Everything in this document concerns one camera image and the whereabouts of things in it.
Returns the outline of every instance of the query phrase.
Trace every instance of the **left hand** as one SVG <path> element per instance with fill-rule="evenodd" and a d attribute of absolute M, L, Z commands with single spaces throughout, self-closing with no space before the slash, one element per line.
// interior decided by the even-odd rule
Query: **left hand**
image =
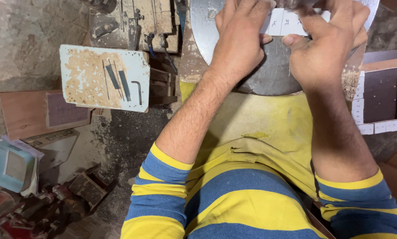
<path fill-rule="evenodd" d="M 215 16 L 219 40 L 209 71 L 224 75 L 232 86 L 247 76 L 264 58 L 260 45 L 272 40 L 259 32 L 275 6 L 273 0 L 226 0 Z"/>

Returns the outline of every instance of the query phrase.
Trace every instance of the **metal plate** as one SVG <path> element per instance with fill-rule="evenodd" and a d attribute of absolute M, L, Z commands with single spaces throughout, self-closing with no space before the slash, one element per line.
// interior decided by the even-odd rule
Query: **metal plate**
<path fill-rule="evenodd" d="M 191 27 L 194 40 L 201 56 L 210 64 L 213 49 L 219 39 L 214 17 L 224 6 L 223 0 L 191 0 Z M 361 0 L 370 8 L 365 28 L 368 30 L 373 22 L 379 0 Z M 237 88 L 243 92 L 264 96 L 291 94 L 302 90 L 302 87 L 290 73 L 290 49 L 285 46 L 281 37 L 274 37 L 270 44 L 263 46 L 264 60 L 243 79 Z"/>

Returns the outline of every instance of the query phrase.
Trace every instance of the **forearm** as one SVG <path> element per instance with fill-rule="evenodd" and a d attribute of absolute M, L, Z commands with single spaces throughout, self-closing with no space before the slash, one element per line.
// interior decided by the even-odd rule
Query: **forearm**
<path fill-rule="evenodd" d="M 304 90 L 314 120 L 312 160 L 317 175 L 331 182 L 375 175 L 378 166 L 346 106 L 340 81 Z"/>
<path fill-rule="evenodd" d="M 156 146 L 170 157 L 193 164 L 209 125 L 233 88 L 226 76 L 206 71 L 188 100 L 166 125 Z"/>

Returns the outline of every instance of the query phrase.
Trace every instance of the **wooden board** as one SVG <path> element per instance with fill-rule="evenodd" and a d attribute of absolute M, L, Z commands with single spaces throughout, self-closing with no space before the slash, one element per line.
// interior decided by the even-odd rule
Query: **wooden board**
<path fill-rule="evenodd" d="M 62 90 L 0 93 L 1 108 L 10 140 L 90 124 L 90 111 L 87 111 L 86 120 L 47 128 L 47 94 L 62 94 Z"/>

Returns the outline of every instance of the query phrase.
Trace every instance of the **right hand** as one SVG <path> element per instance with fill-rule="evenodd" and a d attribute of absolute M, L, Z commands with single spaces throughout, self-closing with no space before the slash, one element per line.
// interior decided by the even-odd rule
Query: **right hand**
<path fill-rule="evenodd" d="M 304 91 L 324 85 L 339 85 L 347 56 L 351 49 L 367 41 L 363 27 L 370 10 L 353 0 L 327 0 L 331 11 L 327 23 L 312 6 L 298 10 L 304 29 L 312 36 L 290 34 L 283 42 L 291 48 L 290 69 Z"/>

